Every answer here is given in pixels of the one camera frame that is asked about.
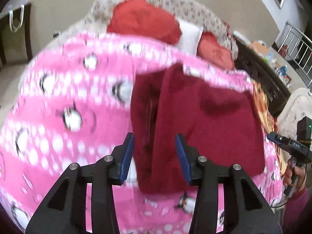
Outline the person's right hand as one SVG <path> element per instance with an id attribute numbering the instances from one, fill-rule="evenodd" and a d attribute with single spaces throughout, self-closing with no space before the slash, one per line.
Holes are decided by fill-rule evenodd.
<path id="1" fill-rule="evenodd" d="M 296 188 L 294 189 L 293 195 L 301 192 L 305 188 L 306 184 L 306 169 L 304 167 L 293 166 L 291 159 L 287 162 L 287 168 L 284 173 L 283 185 L 285 187 L 290 186 L 292 182 L 292 177 L 296 175 L 298 177 L 298 181 L 296 184 Z"/>

